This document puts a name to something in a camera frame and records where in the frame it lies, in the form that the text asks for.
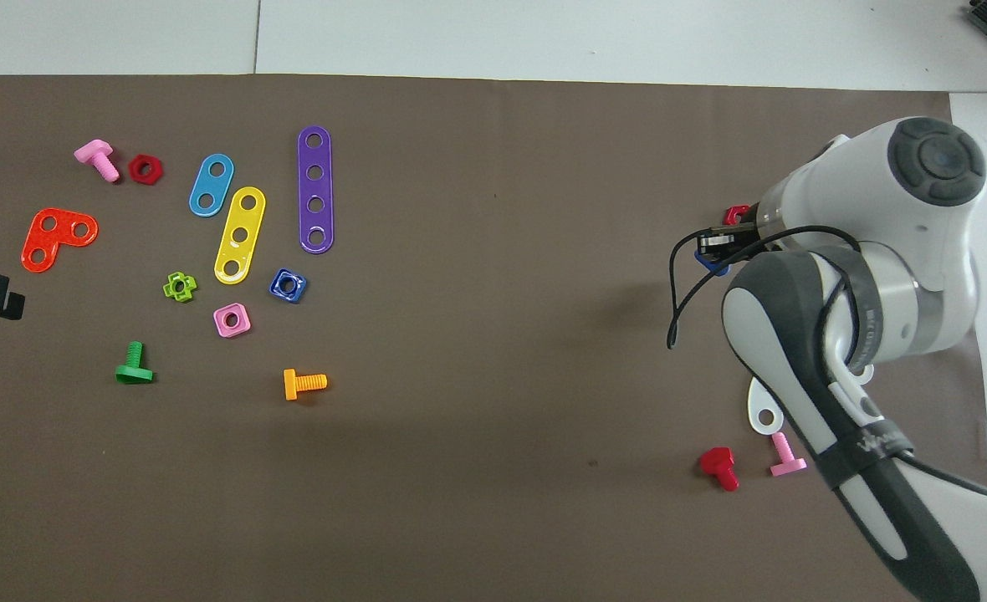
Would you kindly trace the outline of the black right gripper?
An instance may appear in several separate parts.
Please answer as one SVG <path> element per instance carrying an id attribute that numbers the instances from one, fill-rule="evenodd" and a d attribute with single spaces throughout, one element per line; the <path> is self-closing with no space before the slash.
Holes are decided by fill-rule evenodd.
<path id="1" fill-rule="evenodd" d="M 723 262 L 754 242 L 754 224 L 723 225 L 698 235 L 698 256 L 704 262 Z"/>

